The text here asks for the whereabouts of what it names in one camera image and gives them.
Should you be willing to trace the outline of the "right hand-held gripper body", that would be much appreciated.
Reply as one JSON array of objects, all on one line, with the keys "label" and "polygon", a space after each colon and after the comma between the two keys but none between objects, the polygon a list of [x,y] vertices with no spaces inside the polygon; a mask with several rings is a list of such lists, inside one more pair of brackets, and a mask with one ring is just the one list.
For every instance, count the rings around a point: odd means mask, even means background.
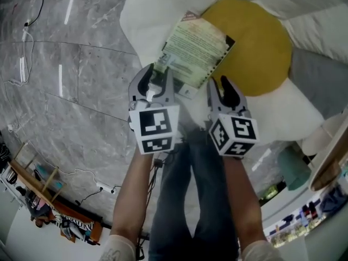
[{"label": "right hand-held gripper body", "polygon": [[245,106],[239,111],[212,107],[210,115],[208,132],[220,156],[244,156],[259,143],[257,121]]}]

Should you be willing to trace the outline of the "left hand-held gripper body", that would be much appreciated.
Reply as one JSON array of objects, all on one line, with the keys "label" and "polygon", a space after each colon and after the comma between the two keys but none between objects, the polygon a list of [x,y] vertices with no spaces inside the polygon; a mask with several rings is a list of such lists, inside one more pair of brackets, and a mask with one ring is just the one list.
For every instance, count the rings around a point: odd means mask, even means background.
[{"label": "left hand-held gripper body", "polygon": [[169,152],[174,149],[178,133],[179,105],[173,92],[152,100],[137,91],[129,91],[129,125],[141,154]]}]

